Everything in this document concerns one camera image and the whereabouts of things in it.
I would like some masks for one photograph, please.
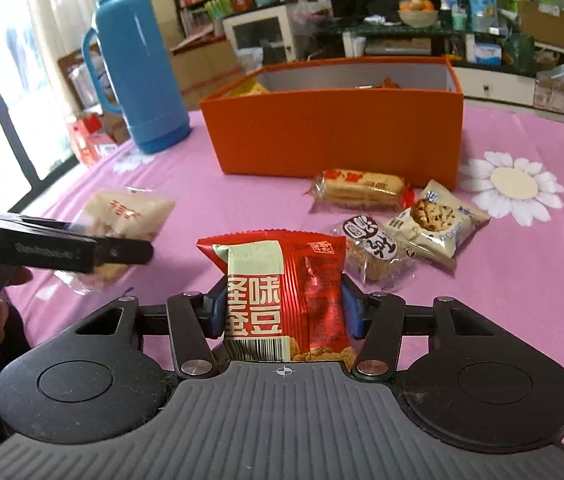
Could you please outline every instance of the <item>table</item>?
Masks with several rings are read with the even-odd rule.
[[[347,217],[309,214],[311,197],[302,195],[309,187],[306,180],[222,174],[200,112],[191,113],[191,125],[187,140],[134,171],[115,173],[114,165],[133,149],[127,143],[85,174],[47,212],[71,220],[96,190],[125,185],[151,188],[177,201],[155,240],[154,261],[131,269],[101,293],[78,296],[46,270],[36,270],[31,283],[11,288],[9,294],[31,344],[57,334],[130,286],[141,304],[163,303],[184,290],[207,290],[220,278],[220,271],[195,247],[198,238],[261,228],[323,230]],[[487,178],[474,179],[465,187],[489,186],[488,173],[495,166],[486,159],[498,166],[515,161],[527,174],[538,176],[541,187],[548,190],[540,190],[539,199],[553,206],[564,204],[563,123],[466,105],[461,160],[467,164],[470,159],[475,161],[462,169],[472,168]],[[461,174],[459,182],[465,180],[469,178]],[[436,296],[454,296],[564,366],[564,207],[543,208],[534,200],[507,202],[493,189],[486,193],[478,202],[490,204],[502,218],[493,218],[459,251],[455,276],[422,265],[397,293],[411,304],[424,305],[431,305]],[[478,193],[459,187],[457,194],[470,200]],[[508,207],[513,213],[503,216]],[[533,214],[544,221],[533,220]],[[530,227],[518,223],[528,222],[529,216]],[[426,351],[425,338],[406,338],[400,367]],[[146,352],[163,367],[172,366],[161,338],[147,341]]]

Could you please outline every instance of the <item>orange cardboard box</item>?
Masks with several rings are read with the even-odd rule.
[[[401,88],[377,87],[390,77]],[[255,78],[269,93],[226,97]],[[450,63],[359,57],[266,66],[201,101],[224,173],[312,178],[329,168],[456,186],[464,97]]]

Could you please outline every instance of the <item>curtain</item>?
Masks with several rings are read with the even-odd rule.
[[[28,0],[33,34],[49,82],[62,102],[65,115],[79,112],[57,60],[81,49],[97,0]]]

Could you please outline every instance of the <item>sliding glass door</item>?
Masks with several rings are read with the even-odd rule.
[[[26,0],[0,0],[0,209],[21,210],[75,165]]]

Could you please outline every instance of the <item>barcode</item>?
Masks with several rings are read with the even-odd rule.
[[[283,363],[291,360],[289,337],[231,337],[224,346],[234,361],[268,361]]]

